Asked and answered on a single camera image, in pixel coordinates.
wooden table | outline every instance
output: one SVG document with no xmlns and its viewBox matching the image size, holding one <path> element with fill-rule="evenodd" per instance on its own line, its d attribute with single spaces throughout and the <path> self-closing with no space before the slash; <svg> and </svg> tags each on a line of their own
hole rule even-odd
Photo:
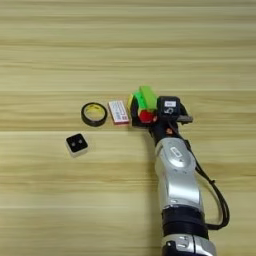
<svg viewBox="0 0 256 256">
<path fill-rule="evenodd" d="M 150 136 L 80 119 L 144 84 L 195 118 L 181 131 L 231 208 L 218 255 L 255 255 L 255 21 L 255 0 L 1 0 L 0 255 L 160 255 Z"/>
</svg>

